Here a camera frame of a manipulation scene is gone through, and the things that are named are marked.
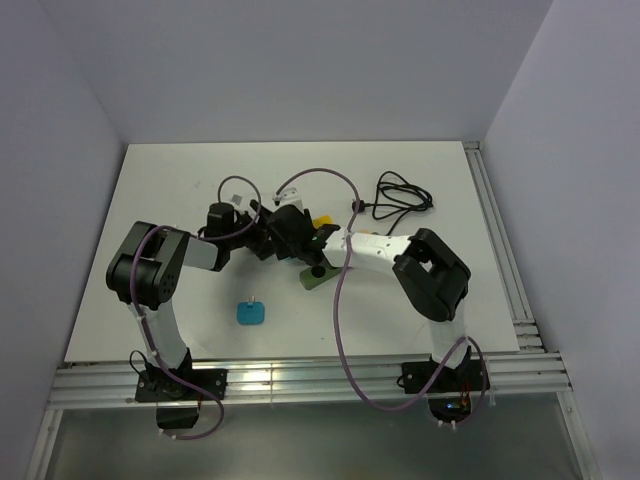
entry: black motor bracket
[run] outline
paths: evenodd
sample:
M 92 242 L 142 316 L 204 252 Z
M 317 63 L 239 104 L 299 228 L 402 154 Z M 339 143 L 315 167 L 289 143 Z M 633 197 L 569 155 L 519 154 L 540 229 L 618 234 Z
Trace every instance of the black motor bracket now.
M 453 320 L 469 290 L 471 271 L 432 230 L 421 228 L 409 241 L 394 260 L 393 272 L 400 285 L 414 308 L 428 319 Z

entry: small blue object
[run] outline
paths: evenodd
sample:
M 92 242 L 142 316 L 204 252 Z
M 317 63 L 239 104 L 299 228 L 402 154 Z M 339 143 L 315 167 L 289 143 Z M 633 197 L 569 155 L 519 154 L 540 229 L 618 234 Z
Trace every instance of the small blue object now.
M 260 325 L 264 322 L 264 303 L 240 302 L 236 318 L 240 325 Z

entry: green block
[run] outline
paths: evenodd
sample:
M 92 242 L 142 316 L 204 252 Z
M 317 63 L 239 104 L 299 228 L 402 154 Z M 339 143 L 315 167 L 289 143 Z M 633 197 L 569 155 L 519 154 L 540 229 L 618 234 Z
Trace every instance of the green block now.
M 340 275 L 342 268 L 309 267 L 300 272 L 300 283 L 305 290 L 313 290 L 327 280 Z

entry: black cable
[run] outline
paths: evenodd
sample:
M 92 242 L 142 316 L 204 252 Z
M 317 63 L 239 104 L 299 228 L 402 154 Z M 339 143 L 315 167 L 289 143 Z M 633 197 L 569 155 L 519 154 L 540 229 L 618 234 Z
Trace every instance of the black cable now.
M 385 175 L 394 175 L 395 177 L 402 180 L 403 183 L 392 183 L 384 180 Z M 394 198 L 390 195 L 391 192 L 403 193 L 413 195 L 418 198 L 418 203 L 410 203 L 405 200 L 400 200 L 399 198 Z M 390 202 L 395 203 L 380 203 L 379 198 L 382 195 L 384 198 L 389 200 Z M 400 223 L 405 216 L 407 216 L 411 212 L 426 212 L 430 208 L 433 208 L 433 197 L 431 194 L 425 190 L 424 188 L 414 185 L 412 183 L 407 182 L 407 180 L 400 175 L 399 173 L 388 170 L 380 175 L 378 179 L 378 183 L 376 183 L 376 199 L 373 203 L 365 203 L 365 206 L 373 207 L 373 211 L 371 212 L 371 216 L 375 220 L 385 220 L 394 215 L 398 215 L 391 228 L 386 233 L 387 236 L 391 235 L 395 228 Z M 378 208 L 390 208 L 391 211 L 382 215 L 378 215 Z
M 140 373 L 140 370 L 138 370 L 134 365 L 133 365 L 133 354 L 137 353 L 138 355 L 140 355 L 142 357 L 142 360 L 144 361 L 144 363 L 147 363 L 147 357 L 144 356 L 144 353 L 142 353 L 140 350 L 133 350 L 130 354 L 129 354 L 129 366 L 133 369 L 134 372 L 136 372 L 138 374 L 139 377 L 145 378 L 142 373 Z

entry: metal frame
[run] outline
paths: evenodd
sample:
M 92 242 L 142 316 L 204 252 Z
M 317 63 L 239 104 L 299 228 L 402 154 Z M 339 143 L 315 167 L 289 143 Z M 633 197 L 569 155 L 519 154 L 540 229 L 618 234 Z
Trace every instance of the metal frame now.
M 520 352 L 486 355 L 492 382 L 491 396 L 531 393 L 558 394 L 567 429 L 584 478 L 601 478 L 588 439 L 575 409 L 571 383 L 559 353 L 547 353 L 507 240 L 504 225 L 489 185 L 479 142 L 466 142 L 465 153 L 478 192 Z M 354 376 L 374 399 L 406 398 L 395 380 L 400 364 L 424 356 L 360 357 L 350 361 Z M 197 361 L 194 368 L 227 368 L 227 404 L 303 403 L 358 400 L 336 359 L 289 361 Z M 62 418 L 69 409 L 155 408 L 133 400 L 136 374 L 127 363 L 68 365 L 56 373 L 47 411 L 33 453 L 28 479 L 44 478 Z M 189 405 L 167 402 L 163 405 Z

